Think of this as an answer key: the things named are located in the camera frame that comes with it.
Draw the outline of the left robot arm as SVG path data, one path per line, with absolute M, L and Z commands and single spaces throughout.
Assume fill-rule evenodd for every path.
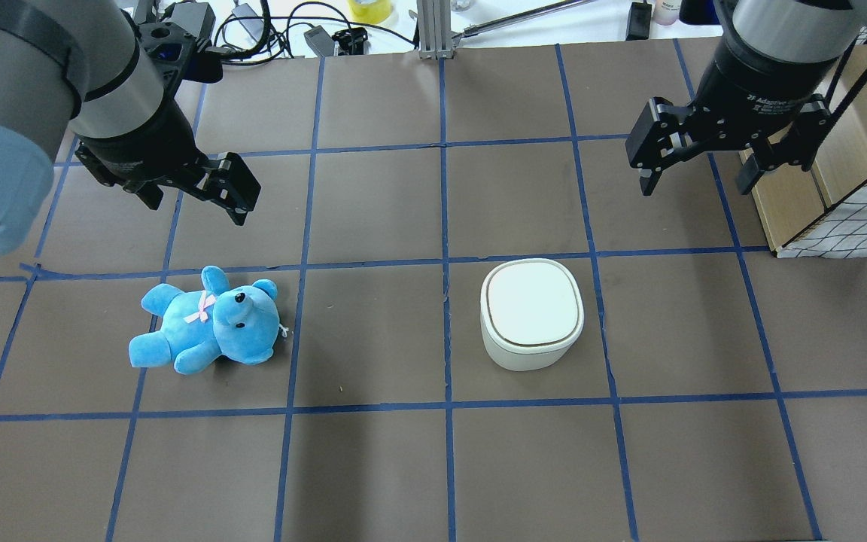
M 26 240 L 53 186 L 63 134 L 107 187 L 158 209 L 165 187 L 243 225 L 261 186 L 234 152 L 209 158 L 175 95 L 212 84 L 233 51 L 213 45 L 210 4 L 0 1 L 0 256 Z

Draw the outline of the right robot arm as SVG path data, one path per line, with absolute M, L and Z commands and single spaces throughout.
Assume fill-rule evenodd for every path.
M 735 179 L 743 195 L 774 169 L 808 171 L 867 84 L 866 69 L 834 110 L 817 90 L 867 30 L 867 1 L 716 1 L 713 10 L 722 37 L 694 99 L 653 97 L 626 139 L 644 196 L 666 169 L 707 152 L 750 152 Z

